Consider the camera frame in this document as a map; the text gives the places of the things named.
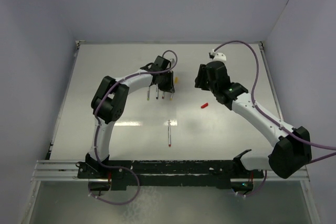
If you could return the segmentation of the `blue marker pen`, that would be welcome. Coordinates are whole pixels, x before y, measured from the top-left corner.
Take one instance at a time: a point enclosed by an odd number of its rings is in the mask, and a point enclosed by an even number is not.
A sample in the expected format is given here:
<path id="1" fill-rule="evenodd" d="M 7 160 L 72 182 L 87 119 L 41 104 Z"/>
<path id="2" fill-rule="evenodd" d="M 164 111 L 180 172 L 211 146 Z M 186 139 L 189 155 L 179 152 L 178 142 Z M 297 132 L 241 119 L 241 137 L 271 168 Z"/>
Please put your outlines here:
<path id="1" fill-rule="evenodd" d="M 157 100 L 159 99 L 159 87 L 158 87 L 158 85 L 156 85 L 155 98 L 156 98 Z"/>

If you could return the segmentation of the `green marker pen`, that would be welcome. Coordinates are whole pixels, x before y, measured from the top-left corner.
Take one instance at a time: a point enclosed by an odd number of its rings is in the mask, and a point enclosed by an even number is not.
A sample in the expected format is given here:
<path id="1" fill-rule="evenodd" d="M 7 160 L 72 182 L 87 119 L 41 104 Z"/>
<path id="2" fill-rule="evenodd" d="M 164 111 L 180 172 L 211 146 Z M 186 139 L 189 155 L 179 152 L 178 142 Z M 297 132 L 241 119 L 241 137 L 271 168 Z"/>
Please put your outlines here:
<path id="1" fill-rule="evenodd" d="M 146 93 L 146 100 L 149 101 L 150 99 L 150 90 L 151 90 L 151 87 L 149 86 L 148 89 L 147 89 L 147 93 Z"/>

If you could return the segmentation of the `red marker pen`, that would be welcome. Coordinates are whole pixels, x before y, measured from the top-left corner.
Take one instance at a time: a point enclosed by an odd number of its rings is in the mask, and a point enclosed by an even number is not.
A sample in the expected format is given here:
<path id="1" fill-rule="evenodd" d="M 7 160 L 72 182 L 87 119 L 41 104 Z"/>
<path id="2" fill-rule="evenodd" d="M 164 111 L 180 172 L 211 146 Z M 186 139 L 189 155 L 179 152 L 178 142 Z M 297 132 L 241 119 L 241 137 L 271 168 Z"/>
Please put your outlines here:
<path id="1" fill-rule="evenodd" d="M 172 146 L 172 138 L 171 138 L 171 120 L 168 120 L 167 122 L 167 134 L 168 134 L 168 146 Z"/>

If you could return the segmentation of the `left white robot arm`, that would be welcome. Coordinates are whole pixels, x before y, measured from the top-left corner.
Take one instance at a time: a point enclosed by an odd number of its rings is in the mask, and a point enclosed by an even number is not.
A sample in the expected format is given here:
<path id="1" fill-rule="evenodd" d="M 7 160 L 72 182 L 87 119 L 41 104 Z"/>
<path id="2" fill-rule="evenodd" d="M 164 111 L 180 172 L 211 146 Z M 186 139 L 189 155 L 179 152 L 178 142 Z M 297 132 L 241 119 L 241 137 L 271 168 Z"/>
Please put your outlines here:
<path id="1" fill-rule="evenodd" d="M 164 93 L 174 93 L 172 69 L 176 60 L 157 56 L 154 62 L 141 67 L 135 73 L 121 78 L 106 76 L 102 79 L 91 108 L 95 117 L 95 130 L 90 151 L 85 161 L 90 164 L 90 173 L 96 178 L 108 172 L 109 145 L 116 121 L 121 117 L 128 95 L 142 88 L 157 86 Z"/>

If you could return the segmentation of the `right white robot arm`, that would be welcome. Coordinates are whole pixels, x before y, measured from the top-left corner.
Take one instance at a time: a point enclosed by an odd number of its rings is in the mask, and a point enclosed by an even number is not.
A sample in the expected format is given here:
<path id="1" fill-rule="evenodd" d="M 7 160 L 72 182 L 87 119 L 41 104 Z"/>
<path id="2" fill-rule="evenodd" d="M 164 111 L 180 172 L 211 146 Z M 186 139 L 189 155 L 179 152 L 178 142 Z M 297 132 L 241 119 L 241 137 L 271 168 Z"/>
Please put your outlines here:
<path id="1" fill-rule="evenodd" d="M 232 82 L 223 62 L 201 64 L 195 87 L 210 91 L 216 100 L 237 113 L 256 128 L 272 147 L 270 153 L 246 150 L 234 158 L 234 173 L 246 177 L 252 170 L 271 170 L 287 179 L 312 160 L 310 133 L 303 126 L 283 122 L 269 111 L 253 103 L 252 95 L 237 82 Z"/>

